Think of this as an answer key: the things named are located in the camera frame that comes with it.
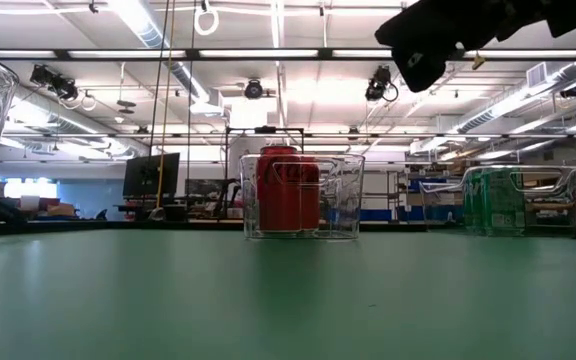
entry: computer monitor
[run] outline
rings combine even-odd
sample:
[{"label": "computer monitor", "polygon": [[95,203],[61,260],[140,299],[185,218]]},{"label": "computer monitor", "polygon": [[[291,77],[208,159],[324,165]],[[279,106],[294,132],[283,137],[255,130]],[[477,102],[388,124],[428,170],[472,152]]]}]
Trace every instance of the computer monitor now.
[{"label": "computer monitor", "polygon": [[161,193],[174,196],[177,192],[179,175],[179,154],[164,155],[163,168],[161,155],[141,157],[126,162],[124,177],[124,197],[156,196],[159,190],[159,173],[163,171]]}]

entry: ceiling beam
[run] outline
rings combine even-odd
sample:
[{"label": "ceiling beam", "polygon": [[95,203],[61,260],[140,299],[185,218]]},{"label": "ceiling beam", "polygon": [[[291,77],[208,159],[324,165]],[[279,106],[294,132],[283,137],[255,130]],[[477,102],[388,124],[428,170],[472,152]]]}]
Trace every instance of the ceiling beam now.
[{"label": "ceiling beam", "polygon": [[[173,61],[384,61],[384,48],[220,48],[172,49]],[[576,49],[482,49],[488,62],[576,61]],[[0,49],[1,61],[163,62],[167,54],[150,49]],[[474,51],[455,54],[450,61],[471,62]]]}]

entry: red can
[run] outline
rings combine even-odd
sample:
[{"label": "red can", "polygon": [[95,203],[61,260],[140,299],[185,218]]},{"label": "red can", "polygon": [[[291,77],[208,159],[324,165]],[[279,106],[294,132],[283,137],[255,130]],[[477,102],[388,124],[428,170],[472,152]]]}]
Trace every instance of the red can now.
[{"label": "red can", "polygon": [[319,227],[319,168],[303,164],[291,146],[261,149],[257,200],[261,231],[296,232]]}]

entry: green table surface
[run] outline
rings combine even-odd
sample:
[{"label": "green table surface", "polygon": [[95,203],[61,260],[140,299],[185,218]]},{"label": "green table surface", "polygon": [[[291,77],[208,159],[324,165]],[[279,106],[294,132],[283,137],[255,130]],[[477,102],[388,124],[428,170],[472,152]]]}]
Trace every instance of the green table surface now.
[{"label": "green table surface", "polygon": [[576,359],[576,240],[2,237],[0,359]]}]

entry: window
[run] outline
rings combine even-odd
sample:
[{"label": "window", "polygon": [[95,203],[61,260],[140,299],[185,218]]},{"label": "window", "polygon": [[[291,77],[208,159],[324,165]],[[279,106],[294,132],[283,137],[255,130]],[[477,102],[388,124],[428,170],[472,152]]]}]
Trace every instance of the window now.
[{"label": "window", "polygon": [[46,178],[8,179],[4,196],[18,199],[22,196],[39,196],[54,199],[57,197],[57,184]]}]

